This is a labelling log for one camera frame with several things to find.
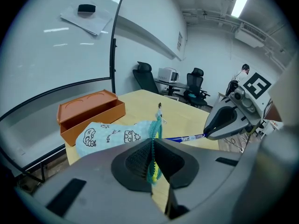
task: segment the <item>person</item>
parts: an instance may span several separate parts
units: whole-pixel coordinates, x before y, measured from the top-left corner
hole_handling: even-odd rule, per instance
[[[235,91],[235,89],[238,87],[238,82],[247,77],[249,69],[250,67],[247,64],[244,64],[241,71],[236,72],[236,74],[228,84],[225,96],[228,96],[231,92]]]

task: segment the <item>ceiling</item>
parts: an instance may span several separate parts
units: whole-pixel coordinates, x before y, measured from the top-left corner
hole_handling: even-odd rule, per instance
[[[245,22],[257,28],[267,36],[263,49],[270,51],[270,56],[277,60],[280,68],[286,67],[298,51],[299,45],[290,24],[276,3],[273,0],[247,0],[237,19],[230,16],[235,1],[176,0],[188,26],[214,27],[234,32],[238,24]]]

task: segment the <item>white paper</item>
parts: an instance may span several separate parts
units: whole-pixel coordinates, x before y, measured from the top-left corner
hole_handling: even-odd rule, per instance
[[[95,5],[95,12],[92,15],[78,14],[78,6],[80,4]],[[77,0],[60,15],[61,18],[76,24],[93,35],[99,35],[107,23],[112,19],[111,14],[107,10],[100,8],[91,0]]]

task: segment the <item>orange box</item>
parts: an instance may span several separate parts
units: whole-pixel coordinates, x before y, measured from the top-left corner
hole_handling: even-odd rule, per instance
[[[126,114],[125,103],[114,93],[103,90],[59,105],[57,122],[60,135],[70,146],[91,122],[111,124]]]

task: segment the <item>curved black frame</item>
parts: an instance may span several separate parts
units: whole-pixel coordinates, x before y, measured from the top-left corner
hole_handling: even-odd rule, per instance
[[[114,73],[116,72],[115,68],[114,68],[114,57],[115,57],[115,48],[116,48],[116,39],[114,38],[114,31],[115,31],[115,27],[116,27],[116,22],[117,22],[117,17],[118,17],[118,12],[120,10],[121,7],[121,3],[122,0],[120,0],[117,9],[116,9],[116,13],[115,13],[115,18],[114,18],[114,22],[113,22],[113,27],[112,27],[112,33],[111,33],[111,42],[110,42],[110,61],[109,61],[109,71],[110,71],[110,76],[109,77],[103,77],[103,78],[97,78],[97,79],[90,79],[90,80],[84,80],[84,81],[79,81],[79,82],[75,82],[75,83],[71,83],[71,84],[67,84],[67,85],[63,85],[57,88],[54,88],[52,90],[43,92],[39,95],[36,95],[22,103],[20,103],[19,105],[15,106],[14,108],[12,108],[11,110],[7,111],[5,114],[3,114],[0,117],[0,122],[5,119],[8,115],[10,115],[11,113],[15,112],[16,110],[20,109],[21,107],[29,104],[30,102],[39,99],[43,96],[49,95],[51,93],[54,93],[56,91],[59,90],[63,90],[65,88],[69,88],[72,86],[76,86],[76,85],[80,85],[80,84],[86,84],[86,83],[90,83],[90,82],[96,82],[96,81],[103,81],[103,80],[111,80],[111,86],[112,86],[112,92],[115,93],[115,75]],[[62,150],[64,148],[64,145],[62,145],[61,147],[59,147],[60,150]],[[31,175],[30,173],[26,172],[25,169],[21,168],[17,163],[15,163],[6,153],[5,151],[2,149],[1,145],[0,145],[0,153],[19,171],[21,171],[23,174],[33,178],[34,180],[38,181],[38,182],[44,182],[44,180],[41,180],[39,178],[34,177],[33,175]],[[49,157],[53,154],[53,152],[49,152],[47,154],[45,154],[43,157]],[[37,163],[39,163],[39,159],[33,161],[32,163],[26,165],[26,167],[31,167],[36,165]]]

